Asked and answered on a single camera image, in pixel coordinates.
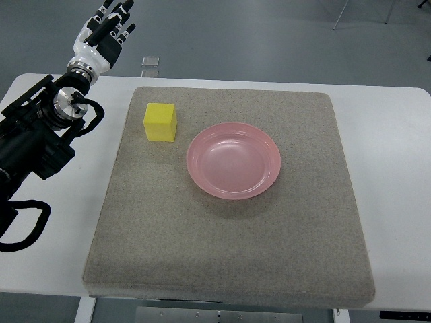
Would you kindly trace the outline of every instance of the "white table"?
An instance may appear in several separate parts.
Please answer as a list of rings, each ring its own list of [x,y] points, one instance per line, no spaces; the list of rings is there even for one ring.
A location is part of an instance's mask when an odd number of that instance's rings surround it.
[[[18,77],[0,109],[43,76]],[[0,254],[0,291],[88,295],[81,274],[129,102],[141,86],[329,94],[376,285],[376,298],[366,308],[431,310],[431,97],[399,87],[101,77],[87,97],[104,107],[103,122],[72,143],[77,155],[57,175],[42,181],[31,174],[14,196],[46,201],[52,213],[35,245]],[[2,242],[21,240],[33,228],[21,214]]]

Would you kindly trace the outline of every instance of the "chair leg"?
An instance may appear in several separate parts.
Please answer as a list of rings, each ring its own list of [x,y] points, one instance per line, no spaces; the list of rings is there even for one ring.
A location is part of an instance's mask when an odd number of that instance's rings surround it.
[[[423,0],[422,3],[420,5],[418,5],[418,8],[422,8],[423,4],[425,4],[425,2],[427,2],[428,0]]]
[[[347,4],[348,4],[348,3],[349,3],[349,0],[347,0],[347,1],[345,2],[345,5],[344,5],[343,10],[341,10],[341,13],[339,14],[338,20],[337,20],[337,22],[335,23],[334,30],[336,29],[337,24],[338,24],[339,20],[341,19],[341,16],[343,15],[343,12],[344,12],[344,9],[347,7]]]
[[[388,23],[389,18],[391,17],[392,9],[393,9],[393,6],[395,5],[395,2],[396,2],[396,0],[392,0],[392,5],[391,5],[391,8],[390,8],[390,10],[389,10],[388,16],[386,17],[385,24],[387,24],[387,23]]]

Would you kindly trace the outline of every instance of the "gray felt mat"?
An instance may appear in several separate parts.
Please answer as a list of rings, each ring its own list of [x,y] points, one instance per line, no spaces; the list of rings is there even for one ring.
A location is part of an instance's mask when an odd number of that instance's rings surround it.
[[[173,143],[149,142],[148,102],[173,103]],[[252,124],[281,153],[263,194],[227,201],[187,172],[194,136]],[[91,295],[360,307],[374,282],[331,100],[312,92],[141,87],[84,271]]]

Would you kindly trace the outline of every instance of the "plate rim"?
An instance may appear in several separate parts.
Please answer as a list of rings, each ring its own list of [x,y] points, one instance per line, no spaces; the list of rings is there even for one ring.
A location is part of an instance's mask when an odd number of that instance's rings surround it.
[[[267,184],[265,185],[265,186],[262,186],[262,185],[260,185],[260,186],[258,186],[258,188],[256,188],[255,189],[255,192],[256,192],[256,194],[254,194],[254,195],[251,195],[251,196],[247,196],[247,197],[243,197],[243,196],[241,196],[241,194],[244,194],[245,192],[250,192],[250,190],[247,190],[247,191],[241,191],[241,192],[226,192],[226,191],[223,191],[223,190],[217,190],[217,192],[219,193],[219,194],[216,194],[216,193],[214,193],[214,192],[212,192],[212,191],[209,191],[209,190],[207,190],[207,189],[205,189],[205,187],[202,187],[202,185],[200,185],[200,183],[199,183],[199,181],[198,180],[196,180],[196,178],[194,177],[194,174],[195,174],[195,172],[193,171],[193,169],[194,169],[194,167],[191,165],[191,162],[190,162],[190,160],[191,160],[191,158],[189,158],[189,156],[190,156],[190,154],[192,153],[192,149],[196,146],[196,142],[197,142],[197,140],[203,135],[203,133],[206,133],[206,132],[208,132],[210,129],[212,129],[212,128],[216,128],[216,127],[220,127],[220,126],[222,126],[222,125],[226,125],[226,124],[230,124],[230,125],[233,125],[233,124],[239,124],[240,126],[242,126],[242,127],[246,127],[246,128],[252,128],[252,129],[254,129],[255,131],[258,131],[259,133],[261,133],[261,134],[263,134],[264,135],[264,137],[265,137],[265,142],[269,142],[271,145],[270,146],[272,146],[273,148],[271,148],[271,150],[272,149],[274,149],[275,148],[275,150],[274,151],[276,151],[277,153],[276,153],[276,156],[275,157],[272,157],[270,160],[271,160],[271,174],[275,174],[275,175],[273,175],[273,176],[269,176],[269,178],[271,178],[270,179],[270,181],[269,182],[267,182]],[[214,197],[217,197],[217,198],[219,198],[219,199],[227,199],[227,200],[241,200],[241,199],[250,199],[250,198],[252,198],[252,197],[255,197],[255,196],[257,196],[257,195],[259,195],[259,194],[262,194],[263,192],[265,192],[268,188],[270,188],[273,184],[274,184],[274,182],[277,180],[277,178],[278,178],[278,176],[279,176],[279,173],[280,173],[280,171],[281,171],[281,153],[280,153],[280,151],[279,151],[279,147],[278,147],[278,145],[275,143],[275,141],[272,139],[272,137],[271,136],[269,136],[265,131],[263,131],[262,129],[260,129],[260,128],[258,128],[258,127],[256,127],[256,126],[253,126],[252,124],[248,124],[248,123],[245,123],[245,122],[234,122],[234,121],[229,121],[229,122],[221,122],[221,123],[217,123],[217,124],[213,124],[213,125],[211,125],[211,126],[209,126],[209,127],[207,127],[207,128],[205,128],[205,129],[203,129],[201,132],[199,132],[194,138],[193,138],[193,140],[190,142],[190,144],[189,144],[189,147],[188,147],[188,149],[187,149],[187,154],[186,154],[186,163],[187,163],[187,171],[189,172],[189,175],[190,175],[190,177],[192,178],[192,180],[193,180],[193,182],[201,189],[201,190],[203,190],[204,192],[206,192],[207,194],[210,194],[211,196],[214,196]],[[260,191],[259,190],[259,188],[261,188],[261,187],[265,187],[265,189],[263,189],[262,191]]]

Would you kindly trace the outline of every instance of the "small metal object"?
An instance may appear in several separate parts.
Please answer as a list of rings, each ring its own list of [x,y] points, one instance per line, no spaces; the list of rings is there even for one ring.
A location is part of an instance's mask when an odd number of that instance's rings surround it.
[[[157,67],[159,66],[159,57],[157,56],[145,56],[142,61],[143,67]]]
[[[158,69],[143,69],[141,72],[141,77],[152,77],[157,78],[159,76]]]

